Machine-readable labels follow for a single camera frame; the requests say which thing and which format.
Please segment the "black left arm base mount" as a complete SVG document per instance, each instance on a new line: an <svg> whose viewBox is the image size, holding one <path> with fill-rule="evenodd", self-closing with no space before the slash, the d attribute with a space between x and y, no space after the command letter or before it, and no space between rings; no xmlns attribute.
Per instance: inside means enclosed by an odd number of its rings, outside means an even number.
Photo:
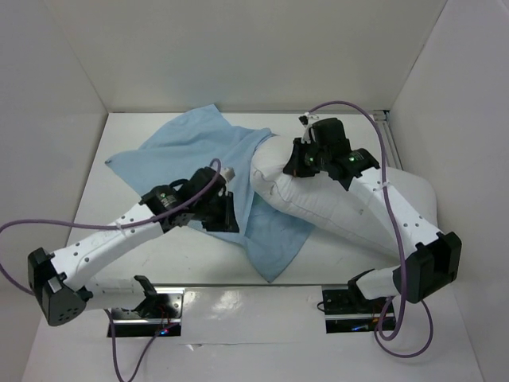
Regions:
<svg viewBox="0 0 509 382"><path fill-rule="evenodd" d="M111 310L113 329L118 338L179 337L185 289L180 286L154 285L145 276L134 280L143 289L143 300L135 308Z"/></svg>

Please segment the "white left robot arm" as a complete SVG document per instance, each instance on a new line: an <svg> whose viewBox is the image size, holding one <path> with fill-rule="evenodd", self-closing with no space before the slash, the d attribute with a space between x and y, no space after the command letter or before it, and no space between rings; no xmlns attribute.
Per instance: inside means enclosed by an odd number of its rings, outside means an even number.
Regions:
<svg viewBox="0 0 509 382"><path fill-rule="evenodd" d="M29 286L47 323L63 325L92 309L123 308L140 318L153 314L161 296L146 276L101 281L97 274L136 247L191 221L208 232L239 232L228 188L234 176L232 168L200 168L189 179L154 187L104 230L53 252L31 252Z"/></svg>

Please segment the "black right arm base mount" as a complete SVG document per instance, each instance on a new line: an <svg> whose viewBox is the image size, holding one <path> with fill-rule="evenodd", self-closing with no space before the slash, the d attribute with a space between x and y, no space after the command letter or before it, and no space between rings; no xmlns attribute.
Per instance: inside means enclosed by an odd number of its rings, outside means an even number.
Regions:
<svg viewBox="0 0 509 382"><path fill-rule="evenodd" d="M380 320L385 298L354 302L344 285L322 286L321 293L322 299L317 303L317 309L324 314L327 334L374 332L379 322L382 322L383 330L395 328L393 304L387 308L385 318Z"/></svg>

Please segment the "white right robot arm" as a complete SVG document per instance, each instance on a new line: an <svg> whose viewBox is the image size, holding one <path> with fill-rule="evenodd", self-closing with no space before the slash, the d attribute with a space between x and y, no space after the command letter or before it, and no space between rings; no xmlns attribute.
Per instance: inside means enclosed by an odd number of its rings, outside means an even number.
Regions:
<svg viewBox="0 0 509 382"><path fill-rule="evenodd" d="M455 232L443 233L427 221L388 181L385 162L360 148L352 149L343 123L329 118L310 123L299 118L305 133L293 140L283 172L309 178L326 173L344 192L394 234L400 264L369 270L348 283L347 302L364 312L375 299L400 295L418 303L457 278L462 242Z"/></svg>

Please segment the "white pillow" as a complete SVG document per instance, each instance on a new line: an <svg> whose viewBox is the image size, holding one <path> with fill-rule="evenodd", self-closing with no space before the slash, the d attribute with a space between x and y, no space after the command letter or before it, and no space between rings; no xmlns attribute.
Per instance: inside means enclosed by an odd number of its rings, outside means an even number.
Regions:
<svg viewBox="0 0 509 382"><path fill-rule="evenodd" d="M251 160L254 191L280 212L354 244L396 256L397 242L383 201L380 172L369 169L349 190L326 173L292 177L283 173L292 147L289 138L280 136L261 144ZM387 168L387 188L405 253L410 254L417 242L435 240L440 230L431 184L411 173Z"/></svg>

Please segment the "light blue green pillowcase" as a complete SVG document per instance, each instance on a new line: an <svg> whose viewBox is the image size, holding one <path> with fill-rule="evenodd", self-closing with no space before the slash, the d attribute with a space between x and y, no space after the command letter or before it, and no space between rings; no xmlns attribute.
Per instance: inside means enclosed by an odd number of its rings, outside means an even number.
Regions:
<svg viewBox="0 0 509 382"><path fill-rule="evenodd" d="M266 203L250 183L251 159L273 133L230 124L214 105L199 107L168 121L138 149L117 153L107 166L138 195L153 187L189 179L218 158L235 177L234 194L239 232L215 236L241 245L255 270L272 283L293 261L313 226Z"/></svg>

